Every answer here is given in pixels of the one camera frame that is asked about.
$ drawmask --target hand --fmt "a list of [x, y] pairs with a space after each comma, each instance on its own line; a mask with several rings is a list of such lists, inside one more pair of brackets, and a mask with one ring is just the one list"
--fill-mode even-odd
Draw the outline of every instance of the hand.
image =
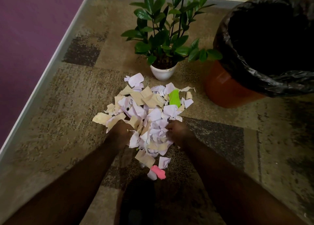
[[167, 136], [180, 147], [183, 146], [183, 141], [186, 138], [195, 137], [186, 124], [178, 120], [170, 121], [166, 129], [168, 129]]
[[130, 142], [131, 136], [133, 135], [133, 132], [130, 130], [134, 130], [134, 128], [123, 120], [119, 120], [108, 132], [105, 141], [112, 142], [121, 150]]

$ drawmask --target white flower pot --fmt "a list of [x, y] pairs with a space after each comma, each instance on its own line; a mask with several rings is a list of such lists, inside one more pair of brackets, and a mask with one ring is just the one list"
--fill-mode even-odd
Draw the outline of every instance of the white flower pot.
[[169, 79], [173, 75], [177, 65], [178, 63], [170, 69], [157, 69], [151, 65], [150, 69], [152, 70], [152, 73], [154, 74], [157, 80], [164, 81]]

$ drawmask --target trash can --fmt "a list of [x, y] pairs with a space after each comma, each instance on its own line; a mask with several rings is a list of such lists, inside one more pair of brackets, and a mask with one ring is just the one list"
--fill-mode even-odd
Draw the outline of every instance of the trash can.
[[219, 60], [220, 64], [214, 64], [212, 72], [223, 69], [231, 77], [229, 82], [231, 79], [234, 82], [221, 84], [217, 77], [209, 76], [207, 81], [216, 82], [205, 85], [215, 85], [216, 91], [223, 85], [224, 92], [228, 88], [230, 92], [235, 92], [235, 88], [239, 92], [240, 87], [235, 86], [238, 83], [246, 92], [239, 97], [229, 97], [228, 102], [217, 99], [224, 95], [213, 95], [212, 90], [207, 90], [214, 102], [225, 102], [220, 105], [222, 107], [237, 107], [262, 96], [312, 93], [314, 3], [309, 0], [249, 0], [242, 3], [221, 21], [214, 48], [223, 58]]

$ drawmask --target pile of torn paper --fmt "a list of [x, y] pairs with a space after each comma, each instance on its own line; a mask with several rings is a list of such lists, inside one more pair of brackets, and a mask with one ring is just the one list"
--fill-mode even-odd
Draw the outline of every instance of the pile of torn paper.
[[[166, 86], [144, 88], [144, 77], [138, 73], [132, 77], [126, 76], [126, 86], [115, 97], [115, 104], [109, 104], [107, 110], [97, 113], [93, 122], [105, 125], [107, 133], [119, 121], [124, 120], [135, 130], [129, 147], [137, 148], [136, 159], [150, 168], [148, 177], [152, 180], [165, 179], [165, 171], [170, 158], [162, 157], [173, 144], [166, 136], [168, 120], [179, 120], [185, 108], [192, 103], [191, 87], [177, 89], [172, 83]], [[185, 98], [179, 98], [179, 92], [186, 92]], [[154, 165], [155, 157], [160, 154], [158, 166]]]

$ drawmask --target orange trash can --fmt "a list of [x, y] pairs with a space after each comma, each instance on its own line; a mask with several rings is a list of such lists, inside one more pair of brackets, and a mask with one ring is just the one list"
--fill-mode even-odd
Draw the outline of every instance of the orange trash can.
[[264, 95], [249, 90], [235, 81], [218, 60], [214, 61], [205, 79], [205, 91], [213, 103], [223, 108], [237, 108], [265, 98]]

